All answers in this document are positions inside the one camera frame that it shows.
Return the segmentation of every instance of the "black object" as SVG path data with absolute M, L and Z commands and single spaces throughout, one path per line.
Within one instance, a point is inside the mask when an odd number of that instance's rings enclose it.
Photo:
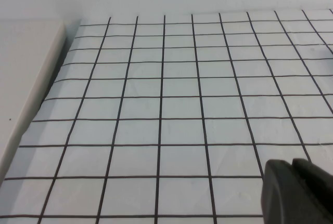
M 304 159 L 266 163 L 265 224 L 333 224 L 333 176 Z

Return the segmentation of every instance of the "grid square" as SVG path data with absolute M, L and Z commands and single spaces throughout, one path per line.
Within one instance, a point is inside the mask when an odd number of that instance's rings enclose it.
M 195 23 L 214 23 L 219 22 L 219 14 L 195 14 L 193 15 Z
M 305 60 L 304 62 L 312 75 L 333 75 L 333 59 Z
M 87 25 L 79 26 L 78 31 L 76 32 L 75 37 L 81 36 L 104 36 L 106 25 Z
M 124 98 L 120 118 L 157 118 L 159 98 Z
M 161 147 L 161 176 L 207 176 L 204 147 Z
M 303 59 L 328 59 L 333 58 L 333 54 L 324 45 L 298 46 L 298 52 Z
M 203 96 L 238 96 L 234 78 L 201 78 Z
M 333 146 L 309 146 L 306 148 L 311 157 L 311 161 L 325 170 L 326 172 L 333 174 Z
M 45 99 L 82 97 L 87 81 L 65 80 L 53 84 Z
M 165 36 L 164 47 L 194 47 L 193 36 Z
M 273 11 L 253 11 L 249 13 L 251 20 L 276 20 L 276 15 Z
M 301 60 L 270 60 L 269 63 L 275 76 L 309 74 Z
M 262 48 L 267 59 L 300 59 L 293 46 L 263 46 Z
M 111 144 L 115 125 L 116 121 L 76 121 L 69 144 Z
M 288 113 L 281 97 L 244 97 L 249 117 L 286 117 Z
M 271 77 L 240 77 L 238 84 L 242 95 L 279 95 Z
M 207 178 L 161 178 L 158 214 L 212 214 Z
M 302 146 L 257 146 L 260 162 L 263 169 L 266 167 L 266 162 L 270 159 L 285 160 L 292 163 L 294 158 L 306 159 L 306 155 Z
M 262 179 L 214 178 L 213 188 L 216 214 L 261 214 Z
M 162 61 L 162 49 L 133 49 L 131 62 Z
M 277 77 L 282 94 L 319 94 L 311 77 Z
M 283 22 L 283 26 L 287 32 L 314 33 L 312 26 L 307 21 L 286 21 L 286 22 Z
M 230 62 L 199 62 L 200 77 L 233 77 L 233 69 Z
M 223 22 L 249 21 L 246 12 L 223 12 L 221 19 Z
M 239 97 L 203 98 L 205 117 L 244 117 Z
M 199 34 L 223 34 L 221 24 L 194 24 L 196 35 Z
M 64 64 L 68 63 L 80 63 L 80 62 L 91 62 L 94 63 L 98 54 L 98 50 L 74 50 L 69 51 L 66 55 L 66 58 L 63 62 Z
M 330 77 L 316 77 L 315 78 L 319 88 L 324 94 L 332 93 L 333 94 L 333 76 Z
M 194 48 L 171 48 L 164 49 L 164 61 L 195 61 Z
M 131 63 L 127 77 L 128 78 L 161 77 L 161 64 Z
M 31 123 L 21 138 L 20 145 L 64 144 L 72 121 Z
M 322 96 L 285 97 L 292 116 L 332 116 Z
M 333 44 L 333 33 L 321 33 L 320 36 L 323 38 L 323 40 L 326 42 L 326 44 L 328 44 L 328 45 Z
M 303 12 L 298 9 L 278 10 L 277 14 L 279 15 L 280 20 L 306 20 Z
M 269 45 L 291 45 L 285 33 L 257 34 L 258 40 L 262 46 Z
M 258 46 L 254 34 L 226 35 L 228 46 Z
M 229 50 L 233 60 L 264 59 L 259 46 L 230 47 Z
M 156 180 L 151 178 L 108 179 L 101 214 L 152 215 L 155 188 Z
M 67 147 L 59 176 L 104 176 L 111 147 Z
M 237 76 L 271 76 L 265 60 L 234 62 Z
M 78 118 L 116 119 L 119 98 L 84 99 Z
M 104 39 L 103 48 L 131 48 L 132 41 L 133 37 L 129 36 L 107 37 Z
M 163 25 L 137 25 L 137 36 L 141 35 L 163 35 Z
M 196 35 L 196 45 L 200 46 L 226 46 L 223 35 Z
M 206 47 L 197 49 L 198 61 L 229 60 L 226 47 Z
M 256 143 L 300 143 L 290 119 L 250 119 Z
M 127 64 L 96 64 L 92 79 L 125 78 Z
M 206 119 L 207 143 L 251 143 L 246 120 Z
M 305 10 L 310 20 L 333 20 L 333 14 L 328 9 L 322 10 Z
M 18 148 L 6 177 L 54 176 L 63 148 Z
M 55 81 L 68 78 L 86 78 L 88 79 L 92 72 L 92 64 L 69 64 L 62 66 Z
M 329 143 L 333 140 L 333 119 L 295 119 L 304 143 Z
M 103 179 L 56 180 L 45 215 L 97 215 Z
M 264 224 L 261 217 L 217 218 L 217 224 Z
M 259 176 L 259 166 L 251 146 L 210 146 L 212 176 Z
M 83 48 L 95 48 L 99 49 L 102 43 L 103 37 L 86 37 L 75 38 L 71 45 L 70 50 L 83 49 Z
M 156 144 L 159 121 L 119 121 L 115 144 Z
M 192 24 L 167 24 L 165 35 L 193 35 Z
M 249 22 L 223 23 L 225 34 L 231 33 L 253 33 Z
M 125 97 L 160 96 L 161 80 L 127 80 Z
M 110 24 L 107 32 L 107 36 L 110 35 L 130 35 L 134 34 L 135 25 L 113 25 Z
M 124 157 L 130 159 L 124 163 Z M 153 176 L 157 167 L 154 161 L 157 147 L 114 147 L 109 176 Z
M 39 215 L 52 180 L 3 181 L 0 215 Z
M 103 63 L 103 62 L 115 62 L 115 63 L 117 63 L 117 62 L 128 62 L 129 61 L 130 52 L 131 52 L 131 50 L 129 50 L 129 49 L 112 49 L 112 50 L 102 49 L 100 51 L 100 53 L 99 53 L 97 63 Z
M 194 62 L 165 63 L 164 78 L 166 77 L 197 77 L 197 67 Z
M 120 97 L 124 87 L 124 80 L 92 80 L 86 97 Z
M 161 36 L 136 36 L 133 48 L 162 48 Z
M 316 33 L 289 33 L 294 45 L 322 44 L 323 41 Z
M 311 22 L 317 32 L 332 32 L 333 21 L 313 21 Z
M 163 118 L 201 117 L 199 98 L 163 98 Z
M 162 144 L 204 143 L 201 120 L 162 120 Z
M 259 21 L 252 23 L 257 33 L 283 33 L 283 28 L 278 21 Z
M 198 96 L 197 78 L 169 79 L 163 81 L 163 96 Z
M 56 99 L 44 101 L 34 120 L 73 119 L 78 111 L 80 99 Z

